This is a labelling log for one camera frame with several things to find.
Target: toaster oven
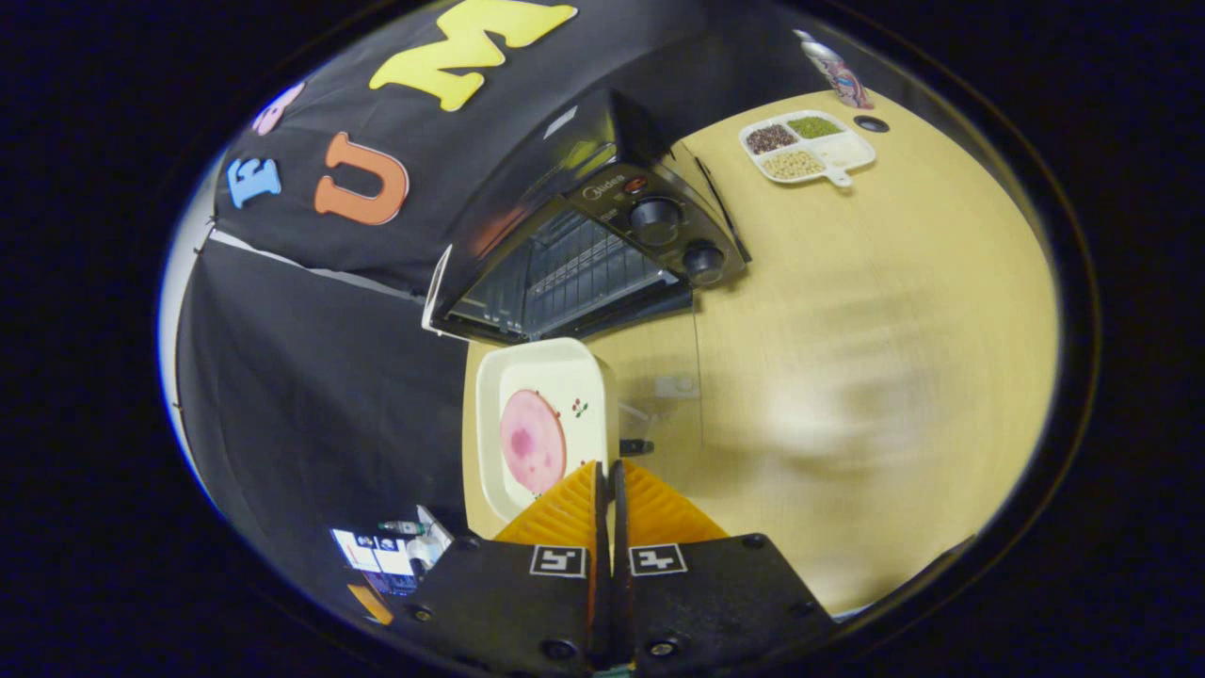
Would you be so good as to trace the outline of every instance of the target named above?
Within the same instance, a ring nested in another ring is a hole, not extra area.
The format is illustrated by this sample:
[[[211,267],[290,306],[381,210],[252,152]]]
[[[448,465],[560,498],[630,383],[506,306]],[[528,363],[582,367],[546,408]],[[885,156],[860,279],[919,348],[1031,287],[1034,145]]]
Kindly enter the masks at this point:
[[[666,166],[669,152],[610,89],[551,116],[458,216],[465,235],[435,267],[424,326],[501,344],[581,338],[733,279],[748,255],[718,195]]]

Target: letter m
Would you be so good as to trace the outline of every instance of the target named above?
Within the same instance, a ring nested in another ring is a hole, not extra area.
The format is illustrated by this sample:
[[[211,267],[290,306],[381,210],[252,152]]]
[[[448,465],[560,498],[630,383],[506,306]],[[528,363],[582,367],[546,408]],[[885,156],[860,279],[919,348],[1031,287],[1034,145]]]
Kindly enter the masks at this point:
[[[436,19],[447,40],[399,52],[381,65],[369,87],[404,84],[439,96],[455,111],[486,82],[481,73],[452,75],[443,69],[496,66],[506,60],[486,36],[496,33],[510,48],[527,47],[577,13],[576,7],[546,7],[516,0],[464,0]]]

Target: wooden table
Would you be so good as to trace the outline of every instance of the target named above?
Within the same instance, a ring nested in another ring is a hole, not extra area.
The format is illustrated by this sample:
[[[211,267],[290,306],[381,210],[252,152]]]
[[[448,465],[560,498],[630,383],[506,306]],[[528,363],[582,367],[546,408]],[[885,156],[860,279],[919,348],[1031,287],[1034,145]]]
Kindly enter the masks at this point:
[[[853,126],[860,111],[830,92],[680,141],[711,169],[748,275],[696,294],[693,316],[587,342],[637,409],[665,407],[647,400],[656,376],[701,378],[639,464],[729,533],[768,533],[833,613],[992,518],[1044,426],[1059,342],[1053,278],[1017,205],[940,131],[872,98],[890,131],[859,129],[878,158],[850,189],[772,183],[736,140],[800,108]],[[469,350],[463,440],[469,524],[487,538],[502,521],[481,493],[474,385],[490,350]]]

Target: oven door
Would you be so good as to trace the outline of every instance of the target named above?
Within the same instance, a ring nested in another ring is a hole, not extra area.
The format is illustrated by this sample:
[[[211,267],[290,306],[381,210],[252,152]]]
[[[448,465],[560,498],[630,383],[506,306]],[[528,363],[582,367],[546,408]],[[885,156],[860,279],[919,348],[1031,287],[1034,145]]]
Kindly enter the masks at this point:
[[[684,279],[560,197],[495,247],[468,291],[445,288],[443,271],[429,287],[428,328],[501,344],[582,338],[692,303]]]

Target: white sectioned tray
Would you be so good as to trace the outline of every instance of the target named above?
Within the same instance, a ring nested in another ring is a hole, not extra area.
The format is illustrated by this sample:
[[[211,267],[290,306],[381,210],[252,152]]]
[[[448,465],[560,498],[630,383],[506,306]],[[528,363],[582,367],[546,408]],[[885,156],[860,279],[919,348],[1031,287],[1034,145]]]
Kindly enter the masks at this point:
[[[506,521],[536,500],[515,481],[502,459],[502,409],[524,389],[537,391],[560,413],[565,476],[588,461],[601,462],[605,473],[619,455],[615,373],[584,344],[576,338],[547,338],[486,354],[477,370],[477,464],[486,502]],[[581,417],[575,402],[580,402]]]
[[[795,118],[805,117],[817,117],[824,118],[830,123],[841,128],[841,131],[836,134],[829,134],[828,136],[818,136],[816,138],[804,138],[790,129],[787,120],[793,120]],[[794,143],[789,146],[783,146],[782,148],[775,148],[774,151],[766,151],[760,155],[754,153],[748,145],[748,136],[753,131],[762,129],[763,126],[769,126],[771,124],[781,124],[792,137],[795,138]],[[758,120],[751,125],[745,126],[739,134],[741,142],[741,148],[748,153],[750,159],[757,165],[757,169],[765,175],[770,181],[776,181],[778,183],[801,183],[804,181],[812,181],[818,177],[828,177],[829,181],[837,185],[851,185],[853,179],[846,173],[848,170],[854,167],[860,167],[875,161],[875,148],[860,134],[850,129],[847,124],[839,120],[837,118],[823,112],[823,111],[794,111],[790,113],[784,113],[781,116],[775,116],[772,118],[765,118],[764,120]],[[824,165],[822,171],[816,173],[810,173],[806,176],[798,176],[795,178],[775,178],[770,175],[763,166],[766,158],[772,158],[775,155],[788,153],[792,151],[809,151],[812,155],[821,160]]]

